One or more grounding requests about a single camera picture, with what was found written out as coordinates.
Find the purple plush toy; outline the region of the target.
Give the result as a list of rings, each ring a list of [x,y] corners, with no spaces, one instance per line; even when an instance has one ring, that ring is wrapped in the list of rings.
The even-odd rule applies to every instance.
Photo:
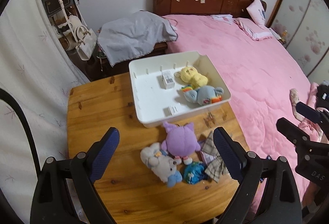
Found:
[[[190,165],[193,162],[190,155],[201,150],[195,135],[194,123],[178,126],[164,122],[163,127],[167,135],[161,143],[161,149],[171,154],[177,164],[183,162],[186,166]]]

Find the white curtain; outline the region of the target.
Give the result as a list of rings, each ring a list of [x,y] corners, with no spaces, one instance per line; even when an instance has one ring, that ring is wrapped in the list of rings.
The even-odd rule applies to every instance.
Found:
[[[10,0],[1,15],[1,88],[22,108],[40,162],[65,159],[67,102],[88,82],[56,38],[41,0]],[[1,190],[24,223],[37,182],[30,147],[16,113],[1,103]]]

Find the pink clothing pile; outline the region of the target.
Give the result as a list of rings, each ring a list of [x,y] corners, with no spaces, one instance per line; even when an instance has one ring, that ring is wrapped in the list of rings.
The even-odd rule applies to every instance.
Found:
[[[328,110],[324,108],[315,109],[318,86],[315,82],[311,83],[307,104],[299,102],[295,106],[297,113],[303,116],[303,120],[298,127],[309,136],[311,141],[328,144],[328,138],[320,126],[320,124],[323,124],[321,115],[328,113]]]

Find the white plastic tray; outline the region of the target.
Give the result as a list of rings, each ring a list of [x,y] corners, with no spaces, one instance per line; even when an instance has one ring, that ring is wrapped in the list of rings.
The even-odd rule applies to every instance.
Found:
[[[222,87],[222,101],[205,106],[189,103],[181,91],[187,84],[174,76],[175,72],[187,66],[195,67],[199,73],[206,76],[211,86]],[[163,71],[172,73],[175,80],[174,88],[164,88]],[[137,119],[147,128],[159,126],[164,121],[175,122],[208,113],[231,100],[231,92],[210,58],[197,51],[133,60],[129,63],[129,74]],[[169,106],[175,106],[178,113],[171,115],[168,111]]]

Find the white handbag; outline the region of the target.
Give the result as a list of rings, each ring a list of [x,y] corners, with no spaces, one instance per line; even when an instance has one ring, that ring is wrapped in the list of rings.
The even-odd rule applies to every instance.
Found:
[[[76,51],[83,61],[88,61],[95,50],[97,36],[92,29],[88,29],[84,25],[75,28],[74,32],[77,38]]]

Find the pink bed blanket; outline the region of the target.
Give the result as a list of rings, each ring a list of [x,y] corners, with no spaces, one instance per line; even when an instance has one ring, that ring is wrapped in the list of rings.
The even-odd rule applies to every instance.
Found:
[[[168,15],[178,38],[168,44],[170,53],[197,51],[210,58],[231,92],[230,106],[249,149],[258,156],[285,156],[292,168],[297,153],[292,143],[277,131],[276,122],[286,118],[302,128],[312,141],[320,141],[319,126],[293,115],[289,94],[310,107],[316,104],[317,84],[311,83],[274,38],[252,40],[235,23],[210,16]]]

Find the white pink pillow upright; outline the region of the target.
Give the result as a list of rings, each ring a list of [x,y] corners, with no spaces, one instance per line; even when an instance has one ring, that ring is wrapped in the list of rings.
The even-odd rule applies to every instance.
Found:
[[[265,27],[265,9],[260,0],[254,0],[247,7],[247,11],[255,24],[260,28]]]

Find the sliding wardrobe door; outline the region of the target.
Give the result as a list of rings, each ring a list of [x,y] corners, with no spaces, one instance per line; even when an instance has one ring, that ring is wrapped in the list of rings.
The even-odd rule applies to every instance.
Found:
[[[271,28],[310,82],[328,80],[328,7],[324,0],[282,0]]]

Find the white small box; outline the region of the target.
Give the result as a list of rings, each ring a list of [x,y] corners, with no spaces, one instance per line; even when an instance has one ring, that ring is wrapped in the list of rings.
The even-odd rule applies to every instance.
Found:
[[[170,71],[163,71],[162,72],[162,82],[165,89],[172,89],[175,87],[175,80],[173,75]]]

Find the pink flat pillow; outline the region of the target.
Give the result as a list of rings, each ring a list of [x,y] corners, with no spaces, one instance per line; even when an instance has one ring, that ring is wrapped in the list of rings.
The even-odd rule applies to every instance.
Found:
[[[233,20],[241,30],[245,32],[253,41],[262,41],[273,38],[273,34],[266,27],[260,28],[256,23],[246,18],[236,18]]]

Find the grey cloth on nightstand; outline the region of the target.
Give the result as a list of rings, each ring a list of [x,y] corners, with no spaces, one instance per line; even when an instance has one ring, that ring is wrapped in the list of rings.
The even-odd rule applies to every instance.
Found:
[[[138,11],[103,24],[98,44],[113,66],[130,57],[149,54],[156,43],[173,42],[177,38],[169,20],[151,12]]]

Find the plaid fabric bow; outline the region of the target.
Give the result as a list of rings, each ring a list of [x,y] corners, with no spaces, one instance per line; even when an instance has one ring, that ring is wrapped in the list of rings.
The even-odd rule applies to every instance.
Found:
[[[213,181],[218,183],[222,175],[228,174],[223,158],[215,147],[213,131],[204,140],[200,154],[202,161],[206,164],[205,173]]]

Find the blue green cloth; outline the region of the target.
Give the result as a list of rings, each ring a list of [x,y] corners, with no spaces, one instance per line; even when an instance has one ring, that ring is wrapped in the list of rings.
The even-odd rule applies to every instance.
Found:
[[[187,165],[183,171],[183,180],[190,184],[195,185],[203,180],[208,180],[208,175],[205,173],[207,166],[203,162],[192,162]]]

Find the beige sock on bed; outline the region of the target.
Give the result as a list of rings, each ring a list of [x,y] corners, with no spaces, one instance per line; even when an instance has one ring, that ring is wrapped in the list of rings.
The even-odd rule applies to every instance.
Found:
[[[298,121],[302,122],[304,120],[304,117],[301,114],[299,114],[296,110],[296,105],[299,103],[298,91],[296,89],[289,90],[289,100],[291,102],[292,113],[293,113],[294,117]]]

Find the small white label card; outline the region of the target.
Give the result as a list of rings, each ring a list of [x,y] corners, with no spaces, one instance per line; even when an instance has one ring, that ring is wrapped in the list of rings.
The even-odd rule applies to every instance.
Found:
[[[171,115],[175,115],[178,113],[178,109],[175,106],[169,106],[168,111]]]

